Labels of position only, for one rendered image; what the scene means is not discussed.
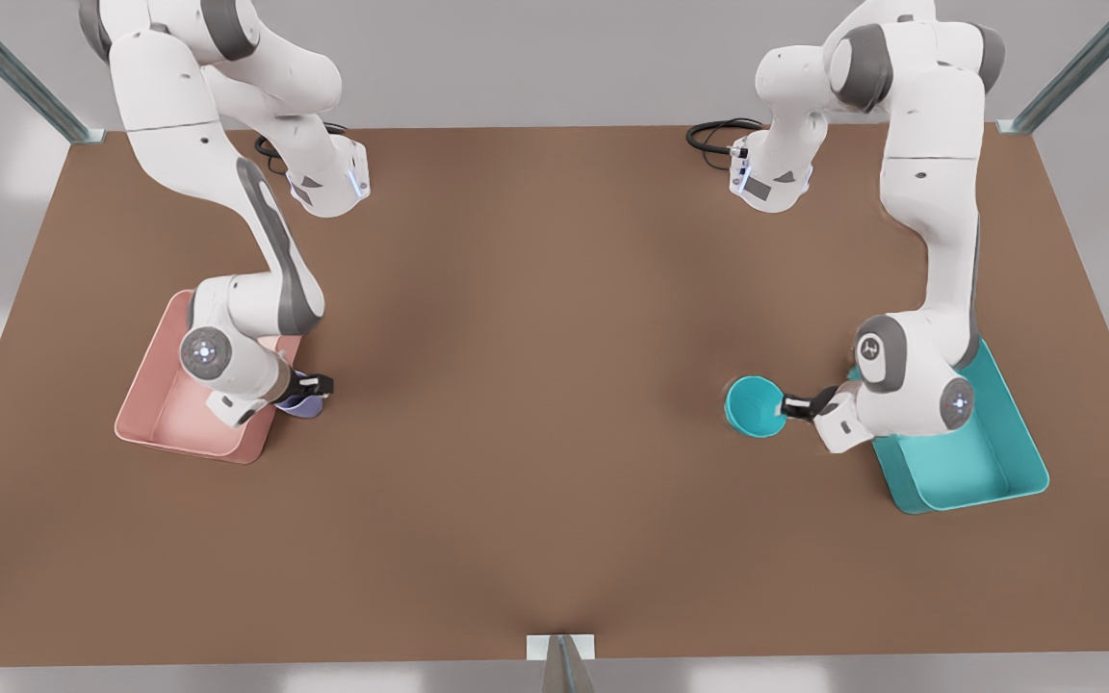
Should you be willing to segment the purple cup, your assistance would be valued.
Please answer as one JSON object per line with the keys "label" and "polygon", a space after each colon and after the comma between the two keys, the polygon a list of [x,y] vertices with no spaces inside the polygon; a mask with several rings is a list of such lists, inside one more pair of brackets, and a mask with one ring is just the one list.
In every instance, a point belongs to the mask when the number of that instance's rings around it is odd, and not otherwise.
{"label": "purple cup", "polygon": [[[303,371],[292,371],[292,373],[303,373]],[[304,418],[304,420],[311,420],[311,418],[317,417],[322,412],[324,407],[324,400],[326,398],[308,398],[305,399],[299,405],[287,404],[287,389],[283,391],[283,398],[274,400],[272,404],[278,409],[278,411],[291,414],[291,416]]]}

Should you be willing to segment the teal bowl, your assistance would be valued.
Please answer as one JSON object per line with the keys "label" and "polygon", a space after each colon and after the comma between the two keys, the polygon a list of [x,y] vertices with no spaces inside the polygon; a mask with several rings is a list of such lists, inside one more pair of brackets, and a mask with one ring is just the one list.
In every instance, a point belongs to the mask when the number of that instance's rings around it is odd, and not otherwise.
{"label": "teal bowl", "polygon": [[747,374],[728,386],[723,412],[731,429],[737,434],[764,439],[780,434],[787,425],[785,402],[787,396],[775,383]]}

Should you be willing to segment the pink box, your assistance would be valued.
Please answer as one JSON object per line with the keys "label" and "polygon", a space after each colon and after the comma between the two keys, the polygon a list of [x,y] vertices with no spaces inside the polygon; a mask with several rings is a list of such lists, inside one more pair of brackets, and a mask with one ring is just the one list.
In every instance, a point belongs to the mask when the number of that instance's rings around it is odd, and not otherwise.
{"label": "pink box", "polygon": [[167,302],[115,431],[159,450],[250,463],[269,437],[302,338],[254,342],[207,300],[193,306],[193,291],[181,291]]}

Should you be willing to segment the teal box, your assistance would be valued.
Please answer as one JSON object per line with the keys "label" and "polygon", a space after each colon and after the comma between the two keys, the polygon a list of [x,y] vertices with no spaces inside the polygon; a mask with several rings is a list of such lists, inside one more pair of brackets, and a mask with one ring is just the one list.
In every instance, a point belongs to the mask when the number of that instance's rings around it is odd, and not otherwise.
{"label": "teal box", "polygon": [[938,437],[871,440],[894,505],[906,514],[942,512],[1041,493],[1050,483],[1031,434],[989,346],[980,342],[960,371],[971,383],[974,412]]}

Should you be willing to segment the silver frame post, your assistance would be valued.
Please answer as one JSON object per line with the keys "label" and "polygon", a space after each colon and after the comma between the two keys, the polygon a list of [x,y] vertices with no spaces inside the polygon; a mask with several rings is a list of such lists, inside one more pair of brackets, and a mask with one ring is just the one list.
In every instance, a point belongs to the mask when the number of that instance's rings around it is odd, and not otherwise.
{"label": "silver frame post", "polygon": [[542,693],[597,693],[586,667],[596,645],[593,634],[527,635],[527,659],[543,662]]}
{"label": "silver frame post", "polygon": [[1109,19],[1100,27],[1042,90],[1026,104],[1016,118],[1000,119],[995,124],[1004,135],[1029,136],[1042,126],[1079,88],[1109,61]]}
{"label": "silver frame post", "polygon": [[39,78],[6,47],[0,39],[0,79],[21,96],[26,104],[54,128],[71,144],[96,144],[105,140],[105,130],[91,130],[63,104]]}

